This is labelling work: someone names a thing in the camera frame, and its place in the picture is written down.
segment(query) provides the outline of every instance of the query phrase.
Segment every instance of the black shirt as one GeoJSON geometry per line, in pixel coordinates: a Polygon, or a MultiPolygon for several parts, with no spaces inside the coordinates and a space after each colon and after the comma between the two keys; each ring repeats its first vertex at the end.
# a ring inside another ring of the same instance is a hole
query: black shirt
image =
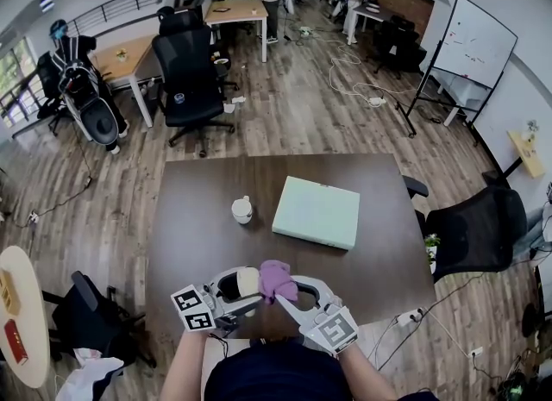
{"type": "MultiPolygon", "coordinates": [[[[352,401],[339,361],[293,342],[253,346],[219,362],[204,401],[352,401]]],[[[420,392],[401,401],[437,401],[420,392]]]]}
{"type": "MultiPolygon", "coordinates": [[[[66,64],[69,64],[71,62],[71,39],[72,38],[69,38],[68,36],[63,36],[60,39],[60,46],[55,51],[55,56],[53,57],[53,63],[57,67],[60,67],[60,60],[65,61],[66,64]]],[[[88,53],[92,50],[96,50],[96,45],[96,38],[92,38],[90,36],[78,37],[77,59],[81,60],[87,67],[94,67],[94,65],[88,58],[88,53]]]]}

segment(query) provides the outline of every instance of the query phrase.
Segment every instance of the person's arm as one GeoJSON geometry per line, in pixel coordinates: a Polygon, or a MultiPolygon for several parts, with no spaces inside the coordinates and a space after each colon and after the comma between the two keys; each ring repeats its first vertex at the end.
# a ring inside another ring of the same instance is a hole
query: person's arm
{"type": "Polygon", "coordinates": [[[182,335],[160,401],[201,401],[201,369],[208,335],[204,330],[182,335]]]}
{"type": "Polygon", "coordinates": [[[354,401],[396,401],[397,394],[356,343],[337,355],[354,401]]]}

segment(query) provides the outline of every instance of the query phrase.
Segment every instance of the small plant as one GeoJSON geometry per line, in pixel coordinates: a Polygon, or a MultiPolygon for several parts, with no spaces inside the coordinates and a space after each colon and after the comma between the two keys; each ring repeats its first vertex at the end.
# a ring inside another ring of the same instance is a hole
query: small plant
{"type": "Polygon", "coordinates": [[[536,139],[538,129],[539,128],[535,119],[527,121],[527,129],[522,133],[522,139],[526,142],[532,143],[536,139]]]}
{"type": "Polygon", "coordinates": [[[536,124],[535,119],[531,119],[530,121],[527,121],[527,129],[531,133],[537,133],[538,132],[539,128],[538,128],[538,125],[536,124]]]}
{"type": "Polygon", "coordinates": [[[436,262],[437,247],[441,243],[441,239],[437,237],[437,234],[429,234],[425,239],[425,251],[428,253],[428,262],[433,268],[436,262]]]}
{"type": "Polygon", "coordinates": [[[116,53],[116,57],[119,59],[119,60],[125,60],[127,59],[127,50],[124,49],[124,48],[121,48],[120,50],[117,51],[116,53]]]}
{"type": "Polygon", "coordinates": [[[437,247],[441,244],[441,239],[437,237],[437,234],[429,234],[424,241],[425,247],[437,247]]]}

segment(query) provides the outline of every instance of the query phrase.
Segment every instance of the purple cloth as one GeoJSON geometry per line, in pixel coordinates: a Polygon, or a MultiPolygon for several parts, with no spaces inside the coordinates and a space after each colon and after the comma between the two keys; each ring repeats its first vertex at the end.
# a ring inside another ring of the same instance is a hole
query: purple cloth
{"type": "Polygon", "coordinates": [[[278,260],[267,260],[260,265],[259,292],[265,303],[272,304],[276,294],[290,300],[298,300],[297,284],[290,275],[290,266],[278,260]]]}

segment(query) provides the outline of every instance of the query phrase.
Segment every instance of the white cup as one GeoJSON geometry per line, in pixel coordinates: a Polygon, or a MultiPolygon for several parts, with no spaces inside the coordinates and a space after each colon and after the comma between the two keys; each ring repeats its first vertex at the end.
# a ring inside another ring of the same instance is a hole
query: white cup
{"type": "Polygon", "coordinates": [[[232,216],[242,225],[249,223],[253,216],[253,206],[249,202],[249,196],[243,196],[243,198],[238,198],[234,201],[232,204],[232,216]]]}

